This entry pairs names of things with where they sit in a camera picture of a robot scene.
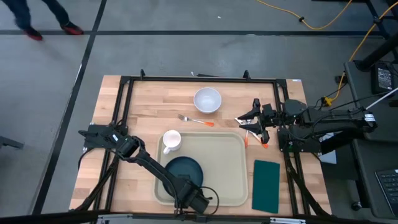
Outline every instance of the white mug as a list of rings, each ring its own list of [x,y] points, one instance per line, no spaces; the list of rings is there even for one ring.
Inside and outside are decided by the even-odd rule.
[[[176,130],[166,131],[163,135],[163,144],[166,146],[163,153],[167,155],[170,151],[176,151],[181,147],[181,134]]]

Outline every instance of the person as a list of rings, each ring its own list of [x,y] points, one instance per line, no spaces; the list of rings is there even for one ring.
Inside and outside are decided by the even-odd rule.
[[[27,0],[2,0],[12,13],[15,15],[16,25],[22,29],[30,38],[34,40],[43,40],[42,35],[30,24],[30,13]],[[67,34],[82,35],[83,31],[69,20],[68,13],[57,0],[42,0],[60,23],[61,29]]]

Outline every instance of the white bowl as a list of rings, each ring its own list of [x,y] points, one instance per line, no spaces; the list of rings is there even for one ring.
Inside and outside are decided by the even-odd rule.
[[[202,113],[214,113],[221,106],[221,95],[213,88],[202,88],[195,93],[193,104]]]

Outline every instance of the mug handle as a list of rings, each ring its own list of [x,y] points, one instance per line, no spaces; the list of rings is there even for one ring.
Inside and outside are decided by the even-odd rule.
[[[166,148],[164,148],[163,153],[165,155],[167,155],[170,152],[170,148],[166,146]]]

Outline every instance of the yellow cable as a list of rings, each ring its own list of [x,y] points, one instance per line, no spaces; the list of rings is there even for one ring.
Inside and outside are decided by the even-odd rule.
[[[261,3],[261,4],[265,4],[265,5],[268,6],[268,7],[271,7],[271,8],[274,8],[274,9],[278,9],[278,10],[280,10],[280,11],[284,11],[284,12],[290,13],[291,15],[293,15],[293,16],[299,18],[299,19],[301,18],[301,16],[297,15],[296,13],[294,13],[294,12],[292,12],[292,11],[290,11],[290,10],[282,9],[282,8],[279,8],[279,7],[276,7],[276,6],[272,6],[272,5],[268,4],[268,3],[265,3],[265,2],[260,1],[260,0],[256,0],[256,1],[259,2],[259,3]],[[353,1],[353,0],[349,0],[349,2],[348,2],[347,5],[344,7],[344,9],[341,10],[341,12],[340,12],[332,21],[330,21],[328,24],[324,25],[323,27],[312,27],[312,26],[310,26],[309,24],[307,24],[307,22],[305,22],[304,19],[302,20],[302,22],[303,22],[308,28],[310,28],[310,29],[312,29],[312,30],[322,30],[322,29],[324,29],[324,28],[330,26],[332,23],[334,23],[334,22],[336,21],[336,19],[339,18],[339,17],[342,15],[342,13],[347,9],[347,7],[351,4],[352,1]]]
[[[392,6],[390,6],[386,11],[384,11],[383,14],[381,14],[381,16],[379,17],[379,19],[382,19],[394,6],[398,5],[398,2],[395,2]],[[349,61],[351,62],[352,60],[354,60],[354,57],[356,55],[356,53],[358,52],[358,50],[362,47],[363,43],[365,43],[365,40],[368,38],[369,34],[372,32],[372,30],[376,27],[376,24],[373,24],[372,27],[368,30],[368,32],[366,33],[366,35],[363,37],[361,43],[357,46],[357,48],[355,49],[354,53],[351,55],[351,57],[349,58]],[[341,79],[340,79],[340,83],[338,85],[338,91],[337,94],[334,98],[331,99],[331,101],[333,102],[335,99],[337,99],[339,93],[340,93],[340,87],[341,84],[343,83],[343,78],[345,76],[345,73],[343,73],[341,75]]]

